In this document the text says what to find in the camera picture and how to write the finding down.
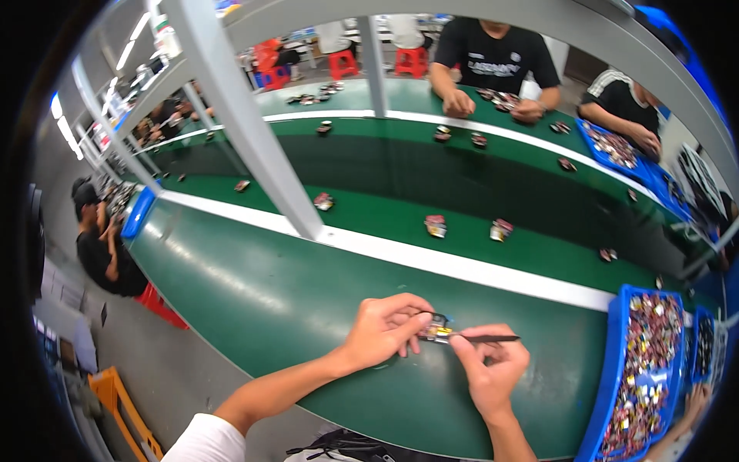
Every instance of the black t-shirt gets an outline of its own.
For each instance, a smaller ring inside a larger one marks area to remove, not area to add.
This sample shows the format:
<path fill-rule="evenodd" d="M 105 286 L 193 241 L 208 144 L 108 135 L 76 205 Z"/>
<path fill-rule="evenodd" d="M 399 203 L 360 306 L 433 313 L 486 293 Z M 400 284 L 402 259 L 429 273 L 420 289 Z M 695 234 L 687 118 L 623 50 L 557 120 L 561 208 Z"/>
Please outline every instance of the black t-shirt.
<path fill-rule="evenodd" d="M 444 26 L 435 61 L 447 67 L 459 64 L 461 85 L 518 95 L 528 71 L 542 88 L 559 85 L 544 38 L 514 26 L 498 39 L 477 19 L 455 18 Z"/>
<path fill-rule="evenodd" d="M 123 243 L 116 242 L 118 256 L 118 280 L 111 281 L 105 275 L 110 265 L 108 242 L 99 239 L 96 230 L 85 231 L 77 236 L 77 257 L 90 279 L 104 290 L 122 296 L 139 296 L 149 281 L 131 258 Z"/>
<path fill-rule="evenodd" d="M 633 81 L 621 72 L 607 70 L 599 75 L 582 96 L 580 104 L 587 103 L 597 103 L 610 114 L 640 123 L 657 135 L 659 130 L 657 109 L 648 103 L 639 102 L 633 92 Z M 641 149 L 631 137 L 623 133 L 619 135 L 626 138 L 631 146 Z"/>
<path fill-rule="evenodd" d="M 162 109 L 159 111 L 159 114 L 151 115 L 151 121 L 154 122 L 154 124 L 159 124 L 159 130 L 162 131 L 162 135 L 167 139 L 176 137 L 177 134 L 180 133 L 179 127 L 169 126 L 168 123 L 165 123 L 165 121 L 168 120 L 176 111 L 177 107 L 174 102 L 168 99 L 162 102 Z"/>

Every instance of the person's left hand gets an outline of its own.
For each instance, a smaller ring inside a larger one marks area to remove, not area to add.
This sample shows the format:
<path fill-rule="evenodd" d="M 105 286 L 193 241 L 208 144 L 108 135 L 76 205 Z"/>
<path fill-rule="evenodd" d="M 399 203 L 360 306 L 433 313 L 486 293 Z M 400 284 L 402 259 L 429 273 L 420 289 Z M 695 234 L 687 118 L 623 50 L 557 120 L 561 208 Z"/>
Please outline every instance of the person's left hand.
<path fill-rule="evenodd" d="M 426 300 L 412 293 L 399 293 L 385 299 L 365 299 L 359 304 L 354 326 L 344 344 L 334 350 L 350 372 L 375 366 L 396 352 L 406 357 L 410 345 L 420 353 L 416 333 L 427 326 L 434 311 Z"/>
<path fill-rule="evenodd" d="M 535 123 L 544 115 L 544 107 L 539 101 L 521 100 L 511 110 L 514 119 L 524 123 Z"/>

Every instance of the hand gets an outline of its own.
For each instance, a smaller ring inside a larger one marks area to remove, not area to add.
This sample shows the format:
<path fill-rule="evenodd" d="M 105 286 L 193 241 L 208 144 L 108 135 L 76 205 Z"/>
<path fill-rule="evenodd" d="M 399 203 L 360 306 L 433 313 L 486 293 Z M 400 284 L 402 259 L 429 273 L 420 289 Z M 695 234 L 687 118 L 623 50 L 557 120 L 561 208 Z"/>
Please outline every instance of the hand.
<path fill-rule="evenodd" d="M 707 384 L 693 384 L 690 393 L 685 395 L 685 413 L 680 419 L 678 425 L 681 432 L 687 432 L 695 423 L 695 419 L 701 414 L 701 411 L 708 404 L 708 398 L 711 396 L 711 387 Z"/>
<path fill-rule="evenodd" d="M 511 110 L 514 119 L 524 123 L 535 123 L 544 115 L 544 106 L 539 101 L 521 100 Z"/>
<path fill-rule="evenodd" d="M 508 325 L 490 324 L 470 327 L 464 336 L 515 335 Z M 462 336 L 453 336 L 449 344 L 467 372 L 469 394 L 488 425 L 496 425 L 513 415 L 511 391 L 528 366 L 528 351 L 521 342 L 479 343 L 473 346 Z"/>
<path fill-rule="evenodd" d="M 474 101 L 465 92 L 456 89 L 444 98 L 444 114 L 449 117 L 465 118 L 474 112 Z"/>
<path fill-rule="evenodd" d="M 416 333 L 431 322 L 431 304 L 412 293 L 399 293 L 386 299 L 365 299 L 359 304 L 354 326 L 344 344 L 334 350 L 343 358 L 349 373 L 375 366 L 395 352 L 405 358 L 410 344 L 419 354 Z"/>
<path fill-rule="evenodd" d="M 655 154 L 660 154 L 662 152 L 662 145 L 659 142 L 659 138 L 657 138 L 657 135 L 655 135 L 650 130 L 647 130 L 643 125 L 640 123 L 634 123 L 631 126 L 630 133 L 628 134 L 631 136 L 631 138 L 634 139 L 634 141 L 642 148 L 646 149 L 645 152 L 653 152 Z"/>

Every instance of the black cap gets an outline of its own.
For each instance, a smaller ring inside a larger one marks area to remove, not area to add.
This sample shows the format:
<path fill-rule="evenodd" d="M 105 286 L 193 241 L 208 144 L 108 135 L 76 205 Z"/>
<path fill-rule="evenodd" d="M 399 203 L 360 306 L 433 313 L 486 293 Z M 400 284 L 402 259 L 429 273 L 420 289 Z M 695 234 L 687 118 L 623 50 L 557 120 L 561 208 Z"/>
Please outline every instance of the black cap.
<path fill-rule="evenodd" d="M 99 204 L 100 198 L 91 183 L 83 183 L 75 191 L 75 204 L 79 206 L 88 204 Z"/>

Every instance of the black shirt with white stripes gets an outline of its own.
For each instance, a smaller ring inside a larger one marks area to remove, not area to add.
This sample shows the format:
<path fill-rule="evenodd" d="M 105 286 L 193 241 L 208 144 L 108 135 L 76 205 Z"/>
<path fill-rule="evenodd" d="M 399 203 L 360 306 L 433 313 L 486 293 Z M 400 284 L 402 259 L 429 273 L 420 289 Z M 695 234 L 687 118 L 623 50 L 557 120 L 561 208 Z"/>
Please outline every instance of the black shirt with white stripes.
<path fill-rule="evenodd" d="M 599 75 L 582 96 L 580 104 L 587 103 L 596 103 L 616 117 L 640 123 L 659 138 L 657 109 L 639 101 L 634 93 L 633 80 L 621 72 L 609 69 Z M 626 138 L 631 146 L 640 149 L 631 137 L 623 133 L 619 135 Z"/>

